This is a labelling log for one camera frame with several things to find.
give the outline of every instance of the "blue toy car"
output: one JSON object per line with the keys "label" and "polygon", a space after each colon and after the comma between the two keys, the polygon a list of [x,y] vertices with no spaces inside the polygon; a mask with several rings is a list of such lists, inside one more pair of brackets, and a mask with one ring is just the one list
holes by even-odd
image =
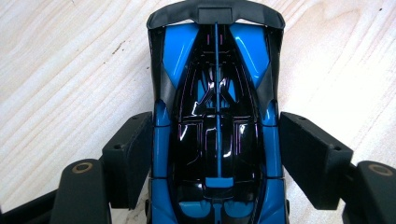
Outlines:
{"label": "blue toy car", "polygon": [[288,221],[276,105],[284,25],[271,8],[238,0],[151,14],[149,222]]}

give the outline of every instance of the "blue body panel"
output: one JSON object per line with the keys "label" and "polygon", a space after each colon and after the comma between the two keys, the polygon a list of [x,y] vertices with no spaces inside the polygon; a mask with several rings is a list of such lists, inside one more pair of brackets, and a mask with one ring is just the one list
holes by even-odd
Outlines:
{"label": "blue body panel", "polygon": [[205,200],[200,202],[179,203],[181,210],[189,217],[206,217],[210,213],[211,204]]}
{"label": "blue body panel", "polygon": [[228,201],[224,203],[224,210],[229,217],[247,217],[253,211],[254,204]]}
{"label": "blue body panel", "polygon": [[283,179],[268,179],[258,223],[286,223],[285,184]]}
{"label": "blue body panel", "polygon": [[264,30],[258,25],[241,23],[234,23],[230,30],[257,89],[269,63]]}
{"label": "blue body panel", "polygon": [[152,176],[167,177],[169,134],[171,121],[163,101],[159,101],[154,107],[154,143],[152,153]]}
{"label": "blue body panel", "polygon": [[206,186],[209,188],[226,189],[233,186],[232,177],[207,177],[205,179]]}
{"label": "blue body panel", "polygon": [[151,180],[151,213],[152,223],[177,223],[166,179]]}
{"label": "blue body panel", "polygon": [[276,126],[277,125],[277,104],[276,101],[271,101],[262,118],[262,125],[265,126]]}
{"label": "blue body panel", "polygon": [[168,26],[166,28],[163,66],[176,89],[197,34],[198,25],[195,23]]}
{"label": "blue body panel", "polygon": [[262,127],[264,134],[265,159],[268,177],[283,177],[277,127]]}

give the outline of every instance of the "light wooden table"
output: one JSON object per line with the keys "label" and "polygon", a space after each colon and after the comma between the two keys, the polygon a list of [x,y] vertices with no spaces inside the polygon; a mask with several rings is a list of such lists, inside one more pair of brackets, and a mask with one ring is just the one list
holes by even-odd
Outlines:
{"label": "light wooden table", "polygon": [[[262,1],[287,23],[279,108],[396,166],[396,1]],[[152,109],[146,20],[167,1],[0,2],[0,204],[57,188],[62,169]],[[287,176],[291,223],[341,223]],[[143,223],[144,212],[113,212]]]}

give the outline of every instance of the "black plastic part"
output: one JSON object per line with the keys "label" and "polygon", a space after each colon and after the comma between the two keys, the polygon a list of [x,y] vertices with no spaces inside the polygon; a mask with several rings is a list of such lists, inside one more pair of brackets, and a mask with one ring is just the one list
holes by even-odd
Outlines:
{"label": "black plastic part", "polygon": [[111,223],[100,161],[76,161],[64,169],[50,223]]}
{"label": "black plastic part", "polygon": [[108,199],[113,208],[135,209],[151,165],[152,113],[128,119],[103,148]]}
{"label": "black plastic part", "polygon": [[270,63],[264,78],[257,88],[261,112],[265,113],[268,104],[277,100],[277,83],[279,80],[279,58],[282,47],[283,30],[267,27],[265,29]]}
{"label": "black plastic part", "polygon": [[286,209],[288,211],[288,216],[290,215],[290,201],[289,199],[286,200]]}
{"label": "black plastic part", "polygon": [[338,206],[337,184],[353,151],[308,119],[282,112],[279,140],[282,163],[317,209]]}
{"label": "black plastic part", "polygon": [[285,27],[285,21],[275,10],[242,0],[189,0],[163,7],[148,18],[147,27],[157,27],[185,20],[197,24],[232,24],[239,19],[256,22],[276,29]]}
{"label": "black plastic part", "polygon": [[346,202],[344,223],[396,221],[396,169],[375,161],[362,161],[343,178],[340,194]]}
{"label": "black plastic part", "polygon": [[56,190],[23,204],[2,215],[4,224],[50,223],[50,213],[55,201]]}

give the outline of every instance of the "wood grain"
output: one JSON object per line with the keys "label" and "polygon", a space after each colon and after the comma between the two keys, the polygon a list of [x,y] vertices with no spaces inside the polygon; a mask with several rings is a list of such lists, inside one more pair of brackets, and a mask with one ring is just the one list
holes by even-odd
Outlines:
{"label": "wood grain", "polygon": [[[99,158],[124,121],[152,109],[146,20],[173,2],[1,1],[3,212],[57,188],[67,164]],[[353,148],[354,163],[396,166],[396,2],[261,2],[287,23],[280,110]],[[290,223],[342,223],[343,205],[316,211],[286,179]],[[114,222],[144,223],[139,208]]]}

